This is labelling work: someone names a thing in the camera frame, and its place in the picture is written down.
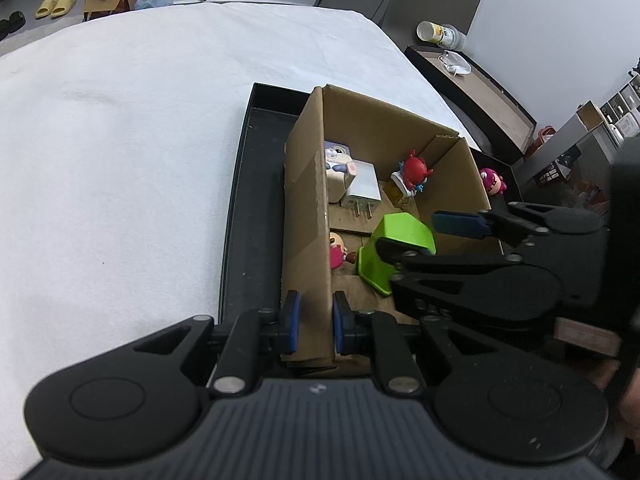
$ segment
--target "white fabric surface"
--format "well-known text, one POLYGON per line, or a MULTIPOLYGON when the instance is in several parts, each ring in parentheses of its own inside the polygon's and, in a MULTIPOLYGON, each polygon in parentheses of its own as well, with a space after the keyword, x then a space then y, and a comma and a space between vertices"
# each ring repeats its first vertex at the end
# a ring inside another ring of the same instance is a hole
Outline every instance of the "white fabric surface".
POLYGON ((391 40, 355 12, 141 10, 0 58, 1 479, 38 459, 22 404, 44 375, 216 314, 229 189, 256 81, 342 86, 475 146, 391 40))

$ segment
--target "yellow slipper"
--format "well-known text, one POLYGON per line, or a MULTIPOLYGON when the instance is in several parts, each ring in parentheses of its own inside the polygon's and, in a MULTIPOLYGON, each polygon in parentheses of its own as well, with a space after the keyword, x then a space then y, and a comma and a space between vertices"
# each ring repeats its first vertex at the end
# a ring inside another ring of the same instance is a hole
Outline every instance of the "yellow slipper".
POLYGON ((55 5, 56 0, 44 0, 36 10, 36 20, 49 16, 55 5))
POLYGON ((64 16, 75 4, 76 0, 58 0, 54 9, 51 11, 51 17, 59 18, 60 16, 64 16))

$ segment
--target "white power adapter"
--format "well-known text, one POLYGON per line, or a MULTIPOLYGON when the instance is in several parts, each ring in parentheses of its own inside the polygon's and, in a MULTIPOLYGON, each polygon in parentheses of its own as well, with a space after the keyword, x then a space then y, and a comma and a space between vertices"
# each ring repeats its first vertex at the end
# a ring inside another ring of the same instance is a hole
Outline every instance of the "white power adapter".
POLYGON ((373 164, 353 161, 356 165, 356 178, 347 188, 344 196, 340 200, 340 205, 349 209, 355 209, 356 216, 360 212, 365 212, 367 218, 371 220, 372 211, 380 203, 380 188, 373 164))

